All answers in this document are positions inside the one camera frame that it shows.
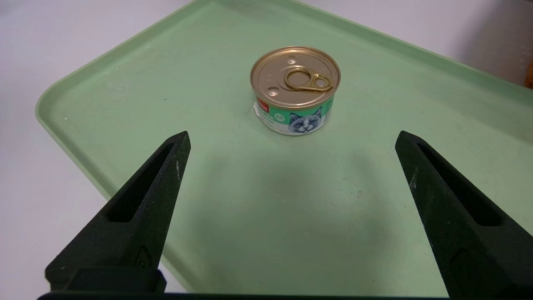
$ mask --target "can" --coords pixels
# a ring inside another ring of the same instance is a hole
[[[250,73],[255,113],[283,135],[315,132],[330,118],[340,81],[337,63],[325,52],[308,46],[272,50]]]

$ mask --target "pull ring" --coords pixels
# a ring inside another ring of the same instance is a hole
[[[304,84],[292,84],[291,82],[289,82],[289,76],[295,72],[306,73],[309,75],[311,79],[307,83],[304,83]],[[317,85],[317,80],[323,80],[324,85],[322,86]],[[289,71],[287,71],[287,73],[285,73],[285,84],[294,90],[316,91],[316,92],[325,92],[325,91],[330,90],[333,87],[333,83],[327,76],[320,74],[317,71],[304,68],[304,67],[292,68]]]

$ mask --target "cat face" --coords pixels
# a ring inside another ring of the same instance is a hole
[[[322,123],[322,107],[314,114],[304,117],[290,113],[289,131],[293,133],[308,133],[318,128],[320,123]]]

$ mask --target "metal can lid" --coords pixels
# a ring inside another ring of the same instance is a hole
[[[289,46],[263,55],[252,67],[255,93],[274,106],[299,110],[329,99],[341,81],[341,71],[328,54],[307,46]]]

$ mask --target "white table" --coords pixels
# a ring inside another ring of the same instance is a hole
[[[37,123],[37,99],[187,2],[0,0],[1,299],[46,293],[46,265],[104,204]],[[513,82],[531,61],[533,4],[523,0],[304,2]],[[183,290],[164,273],[167,291]]]

